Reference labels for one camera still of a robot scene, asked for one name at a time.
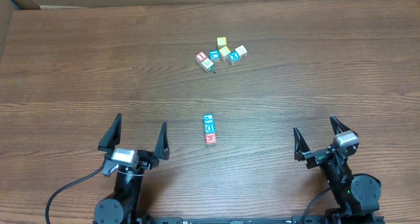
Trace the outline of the red circle block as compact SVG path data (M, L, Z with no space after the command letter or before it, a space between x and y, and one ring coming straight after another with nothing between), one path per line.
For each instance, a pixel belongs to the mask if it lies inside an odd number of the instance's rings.
M214 123L205 123L204 124L205 133L216 133L215 124Z

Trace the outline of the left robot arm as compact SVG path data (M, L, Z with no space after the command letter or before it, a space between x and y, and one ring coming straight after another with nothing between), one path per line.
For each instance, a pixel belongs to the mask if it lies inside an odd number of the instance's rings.
M167 123L162 124L153 152L118 148L121 125L122 115L117 114L98 143L98 150L105 153L102 174L109 177L116 173L116 177L113 192L94 208L93 223L96 224L136 223L144 172L158 167L160 161L169 159Z

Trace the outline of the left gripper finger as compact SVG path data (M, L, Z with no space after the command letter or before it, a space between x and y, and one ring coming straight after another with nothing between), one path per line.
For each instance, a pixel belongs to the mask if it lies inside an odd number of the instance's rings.
M168 160L170 156L169 142L167 138L167 123L162 124L157 143L154 151L154 156L160 160Z
M121 124L122 124L122 115L117 114L113 123L111 124L109 130L101 138L98 144L98 150L113 153L116 145L120 143L121 140Z

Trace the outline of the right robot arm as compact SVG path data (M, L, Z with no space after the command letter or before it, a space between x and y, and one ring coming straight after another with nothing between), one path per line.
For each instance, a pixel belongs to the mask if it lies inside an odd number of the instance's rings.
M294 133L294 159L305 161L308 169L319 167L328 188L316 196L306 207L301 223L383 223L375 216L380 209L381 182L366 173L353 174L348 157L356 153L359 136L334 115L329 117L335 134L332 143L324 149L311 151L297 127ZM327 192L332 192L336 208L327 209L321 217L309 216L310 208Z

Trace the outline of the white spiral block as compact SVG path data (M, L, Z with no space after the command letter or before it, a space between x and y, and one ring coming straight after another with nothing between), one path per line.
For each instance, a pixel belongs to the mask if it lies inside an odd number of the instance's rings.
M206 133L205 134L205 143L207 146L215 145L217 143L216 133Z

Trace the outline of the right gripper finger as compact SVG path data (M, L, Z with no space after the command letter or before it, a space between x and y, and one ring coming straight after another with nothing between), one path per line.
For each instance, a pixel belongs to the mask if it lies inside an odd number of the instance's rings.
M334 116L334 115L330 115L330 117L329 117L329 119L330 119L330 122L331 122L331 126L332 126L332 129L333 129L333 131L334 131L334 134L335 135L337 135L337 134L340 134L340 133L343 133L343 132L346 132L346 131L349 131L350 129L346 126L346 125L344 125L336 116Z
M293 128L295 148L294 148L294 159L297 161L306 160L306 155L311 153L309 146L303 138L298 127Z

